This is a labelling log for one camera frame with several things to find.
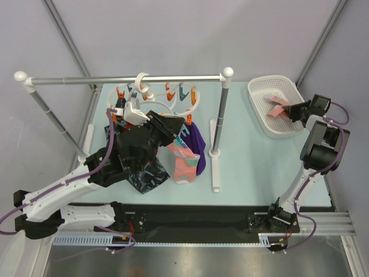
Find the pink sock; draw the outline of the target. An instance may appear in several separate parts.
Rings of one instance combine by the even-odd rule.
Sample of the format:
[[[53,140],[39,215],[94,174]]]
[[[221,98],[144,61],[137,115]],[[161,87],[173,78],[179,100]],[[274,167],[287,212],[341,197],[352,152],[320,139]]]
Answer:
[[[267,96],[266,100],[274,105],[273,108],[267,113],[269,117],[276,118],[277,116],[280,116],[283,119],[289,119],[287,113],[283,109],[283,106],[291,105],[290,102],[279,96]]]
[[[195,154],[183,141],[180,134],[167,146],[175,156],[173,179],[177,184],[189,184],[197,177],[197,166],[200,155]]]

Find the white round clip hanger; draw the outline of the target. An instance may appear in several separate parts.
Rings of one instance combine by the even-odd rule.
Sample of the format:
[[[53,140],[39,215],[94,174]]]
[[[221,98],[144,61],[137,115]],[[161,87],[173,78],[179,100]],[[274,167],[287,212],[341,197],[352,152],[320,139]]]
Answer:
[[[110,90],[106,105],[108,110],[119,107],[124,108],[126,102],[131,98],[137,98],[141,106],[144,104],[156,104],[164,107],[161,112],[165,117],[183,117],[185,123],[190,125],[193,122],[193,112],[197,109],[200,100],[200,92],[193,83],[164,83],[165,91],[156,92],[148,83],[140,83],[140,89],[148,88],[155,96],[154,101],[150,101],[145,93],[139,93],[133,83],[121,83]],[[107,111],[106,116],[110,116],[116,126],[130,124]]]

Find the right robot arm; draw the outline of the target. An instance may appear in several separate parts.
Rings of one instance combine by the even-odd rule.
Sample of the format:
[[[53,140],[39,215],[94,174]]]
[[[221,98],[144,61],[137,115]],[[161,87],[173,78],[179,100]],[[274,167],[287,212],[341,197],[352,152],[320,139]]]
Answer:
[[[287,117],[299,121],[309,131],[300,153],[302,165],[290,187],[271,204],[264,224],[272,232],[281,233],[290,229],[297,221],[300,207],[312,186],[341,163],[350,131],[343,128],[348,124],[329,118],[326,113],[333,104],[330,98],[315,94],[304,103],[283,106]]]

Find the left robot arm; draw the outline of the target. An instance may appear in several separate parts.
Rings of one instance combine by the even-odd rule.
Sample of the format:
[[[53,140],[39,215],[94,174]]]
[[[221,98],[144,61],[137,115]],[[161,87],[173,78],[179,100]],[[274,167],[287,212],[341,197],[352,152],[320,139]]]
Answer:
[[[123,204],[113,201],[100,206],[78,206],[72,202],[142,172],[155,160],[159,147],[170,145],[178,137],[185,121],[154,111],[147,115],[147,123],[119,133],[115,133],[111,122],[108,145],[59,181],[37,192],[16,191],[14,206],[22,214],[14,220],[15,231],[24,231],[29,239],[49,237],[65,227],[123,231],[128,221]]]

